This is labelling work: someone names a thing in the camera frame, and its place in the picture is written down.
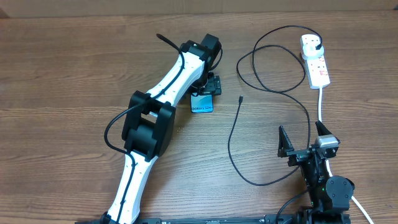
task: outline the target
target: wall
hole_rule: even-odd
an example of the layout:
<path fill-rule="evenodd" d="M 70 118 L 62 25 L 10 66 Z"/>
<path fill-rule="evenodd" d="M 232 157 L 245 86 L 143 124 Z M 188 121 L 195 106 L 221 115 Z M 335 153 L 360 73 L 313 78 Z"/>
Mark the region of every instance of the wall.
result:
<path fill-rule="evenodd" d="M 0 17 L 393 9 L 398 0 L 0 0 Z"/>

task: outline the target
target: wire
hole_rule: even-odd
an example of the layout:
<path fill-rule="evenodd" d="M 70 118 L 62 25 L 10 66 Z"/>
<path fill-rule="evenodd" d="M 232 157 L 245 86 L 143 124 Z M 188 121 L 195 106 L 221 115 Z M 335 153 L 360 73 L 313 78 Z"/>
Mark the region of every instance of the wire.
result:
<path fill-rule="evenodd" d="M 322 122 L 322 86 L 319 88 L 319 99 L 318 99 L 318 120 Z"/>
<path fill-rule="evenodd" d="M 278 211 L 278 213 L 276 214 L 275 217 L 275 224 L 279 223 L 279 216 L 280 214 L 283 212 L 283 210 L 286 208 L 286 206 L 288 206 L 290 203 L 294 202 L 295 200 L 297 200 L 298 198 L 300 198 L 301 196 L 305 195 L 305 193 L 309 192 L 310 190 L 312 190 L 312 188 L 308 188 L 307 190 L 304 190 L 303 192 L 299 193 L 298 195 L 292 197 L 292 199 L 288 200 Z"/>
<path fill-rule="evenodd" d="M 318 120 L 320 122 L 322 122 L 322 87 L 319 88 L 319 100 L 318 100 Z M 331 169 L 330 169 L 330 163 L 329 160 L 327 159 L 326 161 L 326 169 L 329 173 L 330 177 L 333 177 L 333 174 L 331 173 Z M 374 224 L 371 217 L 369 216 L 369 214 L 365 211 L 365 209 L 362 207 L 362 205 L 359 203 L 359 201 L 354 197 L 354 195 L 351 198 L 353 200 L 353 202 L 356 204 L 356 206 L 358 206 L 358 208 L 360 209 L 360 211 L 363 213 L 363 215 L 366 217 L 366 219 L 368 220 L 368 222 L 370 224 Z"/>
<path fill-rule="evenodd" d="M 268 33 L 266 33 L 266 34 L 264 34 L 262 37 L 260 37 L 260 39 L 258 39 L 258 41 L 256 42 L 256 44 L 254 44 L 253 50 L 252 50 L 251 52 L 247 53 L 246 55 L 244 55 L 243 57 L 241 57 L 241 58 L 238 60 L 238 62 L 236 63 L 236 72 L 238 73 L 240 79 L 242 79 L 242 81 L 243 81 L 245 84 L 247 84 L 248 86 L 250 86 L 251 88 L 254 88 L 254 89 L 260 90 L 260 91 L 265 91 L 265 92 L 271 92 L 271 93 L 277 93 L 277 94 L 284 95 L 284 96 L 286 96 L 286 97 L 288 97 L 288 98 L 294 100 L 296 103 L 298 103 L 298 104 L 303 108 L 303 110 L 304 110 L 304 112 L 305 112 L 305 115 L 307 116 L 307 121 L 308 121 L 308 139 L 307 139 L 307 148 L 308 148 L 308 147 L 310 146 L 310 138 L 311 138 L 310 115 L 309 115 L 307 109 L 304 107 L 304 105 L 301 104 L 301 102 L 299 102 L 298 100 L 296 100 L 293 96 L 290 96 L 290 95 L 286 94 L 286 92 L 291 91 L 291 90 L 294 90 L 295 88 L 297 88 L 297 87 L 305 80 L 306 71 L 305 71 L 304 64 L 301 62 L 301 60 L 300 60 L 292 51 L 290 51 L 289 49 L 285 48 L 284 46 L 272 44 L 272 45 L 264 45 L 264 46 L 262 46 L 262 47 L 258 47 L 258 48 L 257 48 L 258 43 L 259 43 L 265 36 L 267 36 L 268 34 L 270 34 L 270 33 L 272 33 L 272 32 L 275 32 L 275 31 L 277 31 L 277 30 L 284 29 L 284 28 L 288 28 L 288 27 L 298 27 L 298 28 L 303 28 L 303 29 L 310 30 L 310 31 L 314 32 L 317 36 L 319 36 L 319 39 L 320 39 L 320 44 L 317 46 L 317 49 L 318 49 L 318 48 L 320 49 L 320 47 L 322 46 L 322 38 L 321 38 L 321 36 L 320 36 L 317 32 L 315 32 L 313 29 L 311 29 L 311 28 L 304 27 L 304 26 L 298 26 L 298 25 L 289 25 L 289 26 L 279 27 L 279 28 L 276 28 L 276 29 L 274 29 L 274 30 L 272 30 L 272 31 L 270 31 L 270 32 L 268 32 Z M 264 48 L 268 48 L 268 47 L 278 47 L 278 48 L 282 48 L 282 49 L 286 50 L 289 54 L 291 54 L 291 56 L 293 56 L 293 57 L 296 59 L 296 61 L 298 61 L 298 63 L 300 64 L 301 68 L 303 69 L 303 78 L 302 78 L 295 86 L 293 86 L 293 87 L 291 87 L 291 88 L 288 88 L 288 89 L 286 89 L 286 90 L 276 91 L 276 90 L 272 90 L 272 89 L 266 87 L 266 86 L 263 84 L 263 82 L 260 80 L 260 77 L 259 77 L 259 75 L 258 75 L 258 73 L 257 73 L 256 66 L 255 66 L 255 63 L 254 63 L 254 53 L 257 52 L 258 50 L 261 50 L 261 49 L 264 49 Z M 258 87 L 256 87 L 256 86 L 254 86 L 254 85 L 248 83 L 248 82 L 242 77 L 242 75 L 241 75 L 240 72 L 239 72 L 239 63 L 240 63 L 244 58 L 246 58 L 248 55 L 251 55 L 251 54 L 252 54 L 252 67 L 253 67 L 253 72 L 254 72 L 254 74 L 255 74 L 255 76 L 256 76 L 258 82 L 260 83 L 260 85 L 261 85 L 263 88 L 258 88 Z M 251 182 L 250 180 L 247 180 L 247 178 L 245 178 L 245 177 L 242 175 L 242 173 L 240 173 L 240 171 L 238 170 L 238 168 L 235 166 L 235 163 L 234 163 L 234 161 L 233 161 L 233 159 L 232 159 L 232 156 L 231 156 L 231 151 L 230 151 L 229 145 L 230 145 L 232 133 L 233 133 L 234 128 L 235 128 L 236 120 L 237 120 L 237 118 L 238 118 L 238 114 L 239 114 L 239 109 L 240 109 L 240 107 L 241 107 L 241 103 L 242 103 L 242 102 L 241 102 L 241 99 L 239 98 L 238 111 L 236 112 L 235 121 L 234 121 L 232 130 L 231 130 L 231 134 L 229 135 L 229 139 L 228 139 L 228 154 L 229 154 L 229 159 L 231 160 L 231 163 L 232 163 L 233 167 L 235 168 L 236 172 L 239 174 L 239 176 L 241 176 L 241 178 L 242 178 L 244 181 L 246 181 L 246 182 L 249 183 L 249 184 L 255 185 L 255 186 L 267 186 L 267 185 L 270 185 L 270 184 L 274 184 L 274 183 L 276 183 L 276 182 L 278 182 L 278 181 L 281 181 L 281 180 L 285 179 L 286 177 L 292 175 L 296 170 L 299 169 L 299 167 L 296 167 L 292 172 L 286 174 L 285 176 L 283 176 L 283 177 L 281 177 L 281 178 L 279 178 L 279 179 L 277 179 L 277 180 L 274 180 L 274 181 L 272 181 L 272 182 L 265 183 L 265 184 L 257 184 L 257 183 Z"/>
<path fill-rule="evenodd" d="M 213 65 L 209 71 L 213 71 L 214 69 L 216 69 L 216 67 L 218 66 L 219 62 L 221 61 L 221 58 L 223 57 L 223 49 L 220 49 L 220 58 L 218 59 L 217 63 L 215 65 Z"/>
<path fill-rule="evenodd" d="M 134 105 L 134 106 L 130 107 L 129 109 L 124 110 L 122 113 L 119 113 L 116 117 L 114 117 L 114 118 L 111 120 L 111 122 L 109 122 L 109 124 L 108 124 L 107 127 L 105 128 L 105 132 L 104 132 L 104 140 L 105 140 L 106 145 L 109 146 L 111 149 L 114 149 L 114 150 L 116 150 L 116 151 L 118 151 L 118 152 L 121 152 L 121 153 L 123 153 L 123 154 L 129 156 L 129 157 L 131 158 L 131 161 L 132 161 L 132 164 L 131 164 L 131 173 L 130 173 L 130 176 L 129 176 L 129 180 L 128 180 L 128 182 L 127 182 L 126 188 L 124 189 L 123 197 L 122 197 L 122 200 L 121 200 L 121 202 L 120 202 L 121 206 L 120 206 L 120 209 L 119 209 L 118 218 L 116 219 L 116 223 L 117 223 L 117 224 L 119 223 L 119 219 L 120 219 L 120 216 L 121 216 L 121 213 L 122 213 L 122 210 L 123 210 L 123 205 L 124 205 L 124 202 L 125 202 L 127 190 L 129 189 L 129 186 L 130 186 L 130 183 L 131 183 L 131 179 L 132 179 L 132 175 L 133 175 L 133 173 L 134 173 L 134 169 L 135 169 L 135 166 L 136 166 L 136 162 L 135 162 L 133 156 L 132 156 L 130 153 L 128 153 L 127 151 L 125 151 L 125 150 L 123 150 L 123 149 L 120 149 L 120 148 L 118 148 L 118 147 L 112 145 L 112 144 L 109 142 L 109 140 L 108 140 L 109 129 L 111 128 L 111 126 L 112 126 L 118 119 L 120 119 L 121 117 L 123 117 L 125 114 L 128 114 L 130 111 L 132 111 L 132 110 L 134 110 L 134 109 L 137 109 L 137 108 L 139 108 L 139 107 L 141 107 L 141 106 L 144 106 L 144 105 L 148 104 L 148 102 L 150 102 L 150 100 L 156 99 L 156 98 L 160 97 L 161 95 L 163 95 L 163 94 L 166 92 L 166 90 L 169 89 L 170 86 L 173 85 L 173 83 L 176 81 L 176 79 L 180 76 L 180 74 L 182 73 L 182 70 L 184 69 L 184 65 L 185 65 L 184 55 L 183 55 L 182 51 L 179 49 L 179 47 L 177 47 L 173 42 L 171 42 L 171 40 L 167 39 L 166 37 L 164 37 L 164 36 L 161 35 L 161 34 L 156 34 L 156 36 L 157 36 L 160 40 L 163 40 L 164 42 L 166 42 L 167 44 L 169 44 L 170 46 L 172 46 L 174 49 L 176 49 L 176 50 L 178 51 L 178 53 L 180 54 L 181 59 L 182 59 L 182 64 L 181 64 L 180 70 L 178 71 L 178 73 L 176 74 L 176 76 L 172 79 L 172 81 L 170 81 L 170 83 L 167 84 L 167 86 L 166 86 L 165 88 L 163 88 L 157 95 L 155 95 L 154 97 L 151 97 L 151 98 L 147 99 L 146 101 L 144 101 L 144 102 L 142 102 L 142 103 L 139 103 L 139 104 L 137 104 L 137 105 Z"/>
<path fill-rule="evenodd" d="M 201 87 L 199 87 L 199 88 L 198 88 L 198 87 L 195 87 L 195 86 L 193 86 L 193 85 L 191 85 L 192 88 L 197 89 L 197 94 L 194 95 L 193 93 L 191 93 L 191 96 L 194 96 L 194 97 L 199 96 L 199 94 L 201 93 L 202 89 L 204 89 L 204 88 L 206 87 L 207 83 L 209 83 L 209 79 L 206 79 L 206 80 L 207 80 L 207 81 L 206 81 L 206 84 L 204 84 L 203 86 L 201 86 Z"/>
<path fill-rule="evenodd" d="M 269 182 L 269 183 L 265 183 L 265 184 L 256 184 L 256 183 L 254 183 L 254 182 L 251 182 L 250 180 L 247 180 L 247 179 L 240 173 L 240 171 L 238 170 L 238 168 L 236 167 L 236 165 L 235 165 L 235 163 L 234 163 L 234 161 L 233 161 L 233 159 L 232 159 L 231 149 L 229 148 L 229 145 L 230 145 L 230 142 L 231 142 L 232 133 L 233 133 L 234 128 L 235 128 L 236 120 L 238 119 L 239 110 L 241 109 L 242 100 L 243 100 L 243 96 L 240 96 L 240 97 L 239 97 L 239 106 L 238 106 L 238 110 L 236 111 L 236 116 L 235 116 L 234 124 L 233 124 L 233 126 L 232 126 L 231 134 L 229 134 L 229 138 L 228 138 L 228 154 L 229 154 L 229 159 L 231 160 L 232 166 L 235 168 L 236 172 L 242 177 L 242 179 L 243 179 L 244 181 L 246 181 L 247 183 L 249 183 L 249 184 L 251 184 L 251 185 L 254 185 L 254 186 L 267 186 L 267 185 L 271 185 L 271 184 L 274 184 L 274 183 L 276 183 L 276 182 L 278 182 L 278 181 L 281 181 L 281 180 L 285 179 L 286 177 L 292 175 L 292 174 L 299 168 L 299 166 L 296 167 L 292 172 L 288 173 L 287 175 L 285 175 L 285 176 L 283 176 L 283 177 L 281 177 L 281 178 L 279 178 L 279 179 L 277 179 L 277 180 L 271 181 L 271 182 Z"/>

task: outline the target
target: white power strip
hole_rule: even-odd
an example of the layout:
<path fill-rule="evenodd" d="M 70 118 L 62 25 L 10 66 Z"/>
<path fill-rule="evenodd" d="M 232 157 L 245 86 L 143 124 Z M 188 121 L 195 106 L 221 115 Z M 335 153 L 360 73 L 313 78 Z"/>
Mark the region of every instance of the white power strip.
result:
<path fill-rule="evenodd" d="M 316 50 L 315 46 L 320 42 L 317 35 L 305 34 L 301 37 L 300 43 L 302 46 L 302 57 L 305 61 L 305 69 L 308 74 L 308 82 L 311 89 L 319 89 L 319 100 L 318 100 L 318 120 L 322 122 L 322 89 L 330 84 L 329 73 L 326 67 L 325 58 L 323 53 L 325 50 L 323 46 L 320 50 Z M 329 160 L 326 160 L 326 169 L 328 170 L 329 176 L 332 177 Z M 371 217 L 352 196 L 353 202 L 358 206 L 360 211 L 364 214 L 370 224 L 374 224 Z"/>
<path fill-rule="evenodd" d="M 319 41 L 319 37 L 313 34 L 305 34 L 300 39 L 302 57 L 305 61 L 305 69 L 311 89 L 323 88 L 330 84 L 328 68 L 326 67 L 325 57 L 323 56 L 325 50 L 322 46 L 321 55 L 319 55 L 319 50 L 315 50 Z"/>

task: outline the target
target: white cable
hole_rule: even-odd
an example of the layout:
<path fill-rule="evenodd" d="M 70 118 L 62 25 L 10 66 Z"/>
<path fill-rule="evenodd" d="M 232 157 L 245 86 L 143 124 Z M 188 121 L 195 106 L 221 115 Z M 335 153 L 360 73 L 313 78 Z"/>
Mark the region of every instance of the white cable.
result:
<path fill-rule="evenodd" d="M 319 100 L 318 100 L 318 120 L 322 122 L 321 105 L 322 105 L 322 87 L 319 88 Z M 333 174 L 331 173 L 331 170 L 330 170 L 329 160 L 326 160 L 326 169 L 328 170 L 329 176 L 333 177 Z M 370 224 L 374 224 L 371 217 L 368 215 L 368 213 L 365 211 L 365 209 L 362 207 L 362 205 L 359 203 L 359 201 L 357 201 L 357 199 L 354 197 L 354 195 L 351 197 L 351 199 L 353 199 L 353 202 L 356 204 L 356 206 L 358 206 L 358 208 L 364 214 L 364 216 L 366 217 L 368 222 Z"/>
<path fill-rule="evenodd" d="M 318 100 L 318 120 L 322 122 L 322 86 L 319 88 L 319 100 Z"/>

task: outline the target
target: plug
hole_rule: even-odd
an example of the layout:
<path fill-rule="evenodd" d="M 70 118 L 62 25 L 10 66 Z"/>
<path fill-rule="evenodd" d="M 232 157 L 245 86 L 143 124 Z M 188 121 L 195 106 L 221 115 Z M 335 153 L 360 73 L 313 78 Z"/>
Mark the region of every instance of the plug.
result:
<path fill-rule="evenodd" d="M 315 34 L 305 34 L 301 36 L 300 43 L 302 48 L 301 55 L 304 60 L 320 58 L 325 52 L 323 46 L 317 50 L 321 42 L 319 36 Z"/>

